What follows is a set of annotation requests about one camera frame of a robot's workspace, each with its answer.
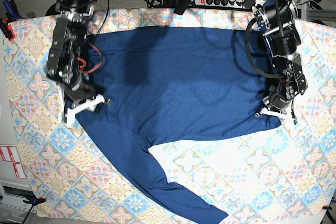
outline blue shirt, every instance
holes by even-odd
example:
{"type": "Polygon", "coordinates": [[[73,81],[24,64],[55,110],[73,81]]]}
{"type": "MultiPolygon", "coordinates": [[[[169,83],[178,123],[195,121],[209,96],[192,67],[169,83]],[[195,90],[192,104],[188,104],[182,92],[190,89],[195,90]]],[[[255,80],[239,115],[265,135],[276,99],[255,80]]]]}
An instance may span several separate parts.
{"type": "MultiPolygon", "coordinates": [[[[256,64],[268,56],[252,33],[256,64]]],[[[255,113],[271,83],[254,73],[244,32],[146,27],[97,36],[104,62],[91,75],[109,106],[77,115],[95,144],[138,190],[169,211],[200,224],[227,214],[182,185],[168,183],[148,148],[178,140],[222,140],[280,125],[255,113]]],[[[96,56],[92,50],[90,60],[96,56]]]]}

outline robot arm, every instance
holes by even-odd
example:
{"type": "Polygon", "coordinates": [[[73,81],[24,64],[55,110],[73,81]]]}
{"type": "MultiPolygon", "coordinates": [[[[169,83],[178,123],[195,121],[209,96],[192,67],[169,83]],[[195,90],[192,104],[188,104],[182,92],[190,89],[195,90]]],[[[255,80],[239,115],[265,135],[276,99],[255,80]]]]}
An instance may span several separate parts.
{"type": "MultiPolygon", "coordinates": [[[[60,86],[61,99],[64,102],[63,121],[72,124],[75,114],[89,109],[94,111],[97,104],[109,103],[95,88],[86,84],[88,73],[82,71],[80,47],[87,40],[86,21],[93,14],[97,0],[57,0],[56,8],[61,12],[57,19],[52,38],[52,47],[46,66],[46,75],[60,86]],[[72,101],[67,109],[66,100],[72,101]]],[[[182,15],[190,0],[178,0],[175,13],[182,15]]],[[[263,99],[265,108],[257,112],[288,118],[285,109],[295,96],[304,94],[308,85],[302,72],[301,58],[296,52],[301,40],[294,25],[297,9],[291,0],[267,0],[263,6],[257,6],[255,18],[246,31],[246,52],[253,69],[267,78],[279,80],[272,87],[269,96],[263,99]],[[276,74],[268,74],[258,69],[249,50],[249,32],[257,23],[272,57],[276,74]]]]}
{"type": "Polygon", "coordinates": [[[80,47],[87,40],[86,22],[93,14],[96,1],[57,0],[56,8],[61,15],[52,36],[46,75],[60,86],[64,107],[60,118],[68,125],[75,122],[76,113],[84,109],[94,111],[99,103],[108,102],[84,82],[89,76],[81,71],[80,47]],[[67,100],[72,101],[71,109],[67,108],[67,100]]]}

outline blue clamp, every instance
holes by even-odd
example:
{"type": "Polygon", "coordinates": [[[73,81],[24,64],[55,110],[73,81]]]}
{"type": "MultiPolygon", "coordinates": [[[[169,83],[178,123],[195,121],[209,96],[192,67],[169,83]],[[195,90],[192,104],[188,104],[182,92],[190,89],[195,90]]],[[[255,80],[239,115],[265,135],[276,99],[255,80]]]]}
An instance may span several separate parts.
{"type": "Polygon", "coordinates": [[[17,9],[17,6],[14,2],[14,0],[8,1],[8,0],[3,0],[2,3],[4,4],[7,13],[6,16],[8,18],[9,22],[16,21],[18,19],[22,19],[21,15],[19,14],[19,11],[17,9]]]}
{"type": "Polygon", "coordinates": [[[32,196],[26,196],[26,199],[27,200],[23,199],[23,202],[26,203],[26,204],[31,204],[32,207],[35,207],[35,206],[37,206],[39,204],[42,204],[42,203],[46,202],[45,198],[39,198],[38,199],[35,196],[34,197],[32,197],[32,196]]]}

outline red wire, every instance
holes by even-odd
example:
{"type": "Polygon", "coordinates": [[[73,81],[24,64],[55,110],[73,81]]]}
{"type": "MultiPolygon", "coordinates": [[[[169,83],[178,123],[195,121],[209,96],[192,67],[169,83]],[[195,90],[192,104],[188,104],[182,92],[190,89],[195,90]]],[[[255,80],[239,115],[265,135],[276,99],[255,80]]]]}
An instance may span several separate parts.
{"type": "Polygon", "coordinates": [[[281,79],[280,79],[280,82],[281,82],[281,83],[287,82],[287,79],[285,79],[285,80],[281,80],[281,79]]]}
{"type": "Polygon", "coordinates": [[[80,57],[77,57],[76,60],[82,62],[82,65],[79,66],[80,70],[83,70],[83,68],[86,66],[86,61],[80,57]]]}
{"type": "Polygon", "coordinates": [[[100,65],[101,65],[101,63],[102,63],[102,58],[103,58],[103,55],[102,55],[102,53],[101,53],[101,51],[96,47],[96,46],[94,46],[93,44],[91,44],[89,41],[88,41],[88,43],[89,43],[89,45],[99,54],[99,56],[100,56],[100,62],[99,63],[97,63],[93,68],[91,68],[90,70],[88,70],[88,71],[85,71],[85,73],[92,73],[92,72],[94,72],[94,71],[96,71],[99,67],[100,67],[100,65]]]}

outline red clamp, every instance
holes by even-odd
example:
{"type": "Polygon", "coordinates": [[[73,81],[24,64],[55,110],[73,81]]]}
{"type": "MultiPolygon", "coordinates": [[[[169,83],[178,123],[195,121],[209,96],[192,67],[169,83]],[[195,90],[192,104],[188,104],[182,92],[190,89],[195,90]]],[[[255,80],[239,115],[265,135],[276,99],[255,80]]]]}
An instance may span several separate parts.
{"type": "Polygon", "coordinates": [[[11,25],[7,22],[5,18],[1,18],[0,21],[1,31],[4,33],[9,41],[13,40],[15,38],[15,35],[11,25]]]}

